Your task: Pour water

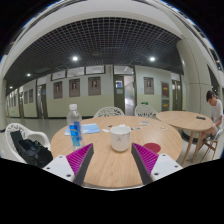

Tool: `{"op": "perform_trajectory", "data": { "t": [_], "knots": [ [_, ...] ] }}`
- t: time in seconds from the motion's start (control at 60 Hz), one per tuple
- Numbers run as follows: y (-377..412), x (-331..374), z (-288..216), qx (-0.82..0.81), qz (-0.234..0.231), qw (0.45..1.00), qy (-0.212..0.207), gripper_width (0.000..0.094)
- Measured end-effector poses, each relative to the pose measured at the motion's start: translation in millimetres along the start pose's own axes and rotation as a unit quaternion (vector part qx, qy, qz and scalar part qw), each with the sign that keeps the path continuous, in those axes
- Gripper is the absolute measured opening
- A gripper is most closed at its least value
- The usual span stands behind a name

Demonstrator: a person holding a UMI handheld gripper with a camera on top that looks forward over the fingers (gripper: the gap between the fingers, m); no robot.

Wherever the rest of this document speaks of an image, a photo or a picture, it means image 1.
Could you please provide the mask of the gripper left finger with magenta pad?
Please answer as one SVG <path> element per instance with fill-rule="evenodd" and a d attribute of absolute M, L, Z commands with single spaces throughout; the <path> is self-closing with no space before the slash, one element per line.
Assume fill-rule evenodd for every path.
<path fill-rule="evenodd" d="M 44 170 L 82 186 L 93 154 L 93 144 L 89 144 L 67 156 L 57 156 L 44 167 Z"/>

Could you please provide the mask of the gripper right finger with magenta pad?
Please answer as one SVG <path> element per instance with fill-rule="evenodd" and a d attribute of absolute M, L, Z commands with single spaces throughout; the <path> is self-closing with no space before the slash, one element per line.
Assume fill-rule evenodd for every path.
<path fill-rule="evenodd" d="M 137 143 L 132 144 L 131 153 L 144 185 L 164 178 L 182 169 L 182 166 L 166 153 L 158 155 Z"/>

